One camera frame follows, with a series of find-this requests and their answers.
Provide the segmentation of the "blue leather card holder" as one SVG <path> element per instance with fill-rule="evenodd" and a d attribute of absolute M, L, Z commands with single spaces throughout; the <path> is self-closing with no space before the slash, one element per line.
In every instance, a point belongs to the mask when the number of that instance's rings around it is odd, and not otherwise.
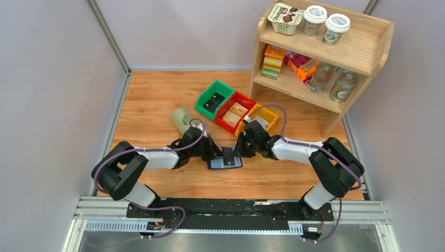
<path fill-rule="evenodd" d="M 229 170 L 243 167 L 239 157 L 218 157 L 207 162 L 208 170 Z"/>

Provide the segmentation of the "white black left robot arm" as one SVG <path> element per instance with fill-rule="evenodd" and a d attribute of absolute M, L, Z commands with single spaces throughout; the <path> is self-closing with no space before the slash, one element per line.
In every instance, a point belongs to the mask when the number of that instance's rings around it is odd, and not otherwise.
<path fill-rule="evenodd" d="M 139 183 L 145 170 L 178 169 L 191 158 L 209 162 L 224 156 L 204 129 L 188 128 L 180 139 L 163 148 L 137 148 L 127 141 L 114 147 L 92 170 L 91 177 L 101 192 L 113 200 L 127 200 L 140 206 L 140 211 L 149 218 L 161 209 L 158 195 L 148 186 Z"/>

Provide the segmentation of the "black credit card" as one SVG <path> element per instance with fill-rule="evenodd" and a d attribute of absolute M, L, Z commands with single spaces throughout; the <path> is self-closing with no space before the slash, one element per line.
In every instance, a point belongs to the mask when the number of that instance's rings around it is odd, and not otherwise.
<path fill-rule="evenodd" d="M 232 155 L 232 147 L 222 147 L 222 151 L 224 153 L 224 166 L 234 166 L 235 158 Z"/>

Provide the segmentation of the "green liquid plastic bottle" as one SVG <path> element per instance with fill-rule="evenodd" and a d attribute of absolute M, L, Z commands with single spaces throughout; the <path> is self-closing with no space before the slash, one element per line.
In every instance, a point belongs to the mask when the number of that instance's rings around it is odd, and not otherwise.
<path fill-rule="evenodd" d="M 178 108 L 170 114 L 170 120 L 175 124 L 181 134 L 184 134 L 190 127 L 192 115 L 185 108 Z"/>

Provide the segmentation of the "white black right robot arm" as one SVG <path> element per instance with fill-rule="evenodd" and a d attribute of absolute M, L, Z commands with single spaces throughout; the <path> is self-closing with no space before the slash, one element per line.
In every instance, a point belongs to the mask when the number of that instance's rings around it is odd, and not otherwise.
<path fill-rule="evenodd" d="M 319 182 L 302 197 L 299 212 L 314 219 L 321 207 L 334 198 L 343 198 L 361 186 L 364 174 L 361 162 L 336 138 L 306 142 L 270 135 L 257 121 L 245 124 L 233 150 L 235 156 L 251 158 L 260 154 L 272 160 L 295 161 L 312 166 Z"/>

